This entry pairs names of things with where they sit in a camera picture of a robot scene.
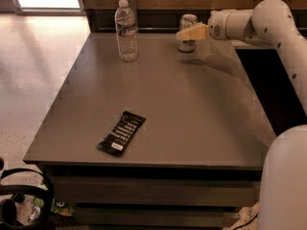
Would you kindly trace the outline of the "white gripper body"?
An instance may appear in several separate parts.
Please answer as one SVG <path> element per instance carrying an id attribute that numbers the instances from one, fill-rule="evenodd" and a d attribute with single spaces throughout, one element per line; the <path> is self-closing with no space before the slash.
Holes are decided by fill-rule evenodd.
<path id="1" fill-rule="evenodd" d="M 226 35 L 226 21 L 229 16 L 228 10 L 212 11 L 208 19 L 209 34 L 217 40 L 228 40 Z"/>

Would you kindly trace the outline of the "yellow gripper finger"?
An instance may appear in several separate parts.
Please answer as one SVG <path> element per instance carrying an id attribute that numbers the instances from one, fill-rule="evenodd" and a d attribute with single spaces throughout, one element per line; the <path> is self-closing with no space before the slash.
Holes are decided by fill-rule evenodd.
<path id="1" fill-rule="evenodd" d="M 209 28 L 206 24 L 197 23 L 193 26 L 183 29 L 176 33 L 176 39 L 179 41 L 202 40 L 209 36 Z"/>

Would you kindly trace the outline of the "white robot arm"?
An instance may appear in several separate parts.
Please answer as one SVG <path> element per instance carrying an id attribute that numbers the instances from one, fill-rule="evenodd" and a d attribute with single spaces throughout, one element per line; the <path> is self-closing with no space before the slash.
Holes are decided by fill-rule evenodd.
<path id="1" fill-rule="evenodd" d="M 240 40 L 256 94 L 276 138 L 262 169 L 257 230 L 307 230 L 307 40 L 283 0 L 251 10 L 213 11 L 207 23 L 179 30 L 179 41 Z"/>

